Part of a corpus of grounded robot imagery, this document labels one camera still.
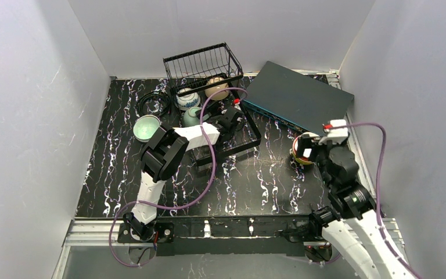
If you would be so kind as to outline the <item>orange bowl white inside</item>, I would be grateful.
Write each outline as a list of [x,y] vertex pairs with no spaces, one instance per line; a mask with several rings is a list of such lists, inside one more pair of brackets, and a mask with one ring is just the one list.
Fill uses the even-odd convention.
[[297,163],[303,165],[312,163],[312,161],[310,161],[310,154],[312,152],[312,147],[318,138],[319,135],[312,132],[306,132],[294,139],[290,154]]

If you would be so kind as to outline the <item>black wire dish rack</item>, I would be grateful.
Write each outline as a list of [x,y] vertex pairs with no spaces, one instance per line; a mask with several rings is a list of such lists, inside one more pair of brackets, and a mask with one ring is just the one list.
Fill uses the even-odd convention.
[[[168,87],[172,97],[183,97],[185,93],[179,93],[184,88],[190,88],[189,94],[197,93],[206,101],[203,91],[210,88],[208,83],[214,78],[222,78],[216,85],[228,85],[237,88],[243,78],[242,67],[233,52],[223,42],[194,51],[163,59],[168,77]],[[248,153],[261,143],[261,133],[256,126],[249,111],[240,103],[243,119],[230,132],[219,137],[214,145],[215,157],[221,160],[235,154]]]

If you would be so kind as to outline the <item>pale green ceramic bowl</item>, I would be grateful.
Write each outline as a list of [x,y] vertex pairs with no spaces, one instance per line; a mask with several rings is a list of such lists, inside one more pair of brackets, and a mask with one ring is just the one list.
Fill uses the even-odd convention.
[[192,127],[200,124],[200,107],[189,108],[182,116],[182,126]]

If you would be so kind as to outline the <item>blue white patterned bowl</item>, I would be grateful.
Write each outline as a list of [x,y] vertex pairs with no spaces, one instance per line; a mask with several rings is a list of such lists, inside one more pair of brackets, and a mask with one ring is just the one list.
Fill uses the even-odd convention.
[[176,102],[177,107],[180,110],[187,111],[191,107],[198,107],[200,105],[200,96],[197,92],[193,92],[187,95],[182,96],[182,93],[191,91],[191,88],[183,88],[177,92]]

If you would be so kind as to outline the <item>green lined ceramic bowl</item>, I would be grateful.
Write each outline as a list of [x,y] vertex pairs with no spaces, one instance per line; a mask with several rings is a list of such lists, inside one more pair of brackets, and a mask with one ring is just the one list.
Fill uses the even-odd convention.
[[134,124],[134,137],[140,142],[148,142],[160,126],[161,121],[157,116],[144,115]]

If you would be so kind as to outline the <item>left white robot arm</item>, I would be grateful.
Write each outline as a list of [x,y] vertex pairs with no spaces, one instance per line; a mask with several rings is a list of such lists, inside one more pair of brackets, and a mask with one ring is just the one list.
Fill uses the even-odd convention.
[[178,170],[187,151],[203,146],[209,148],[213,167],[209,183],[212,183],[217,160],[215,144],[220,138],[232,134],[243,116],[238,105],[230,106],[209,122],[183,128],[163,124],[154,132],[141,150],[141,185],[135,205],[130,212],[123,214],[126,235],[142,242],[154,237],[153,222],[157,217],[156,205],[162,189]]

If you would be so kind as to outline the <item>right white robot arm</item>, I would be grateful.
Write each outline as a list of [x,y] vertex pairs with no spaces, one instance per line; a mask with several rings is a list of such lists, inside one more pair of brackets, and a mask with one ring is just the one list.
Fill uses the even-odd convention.
[[359,165],[345,142],[304,133],[290,153],[316,164],[328,188],[331,206],[309,215],[317,236],[331,243],[360,278],[415,278],[377,217],[377,204],[358,180]]

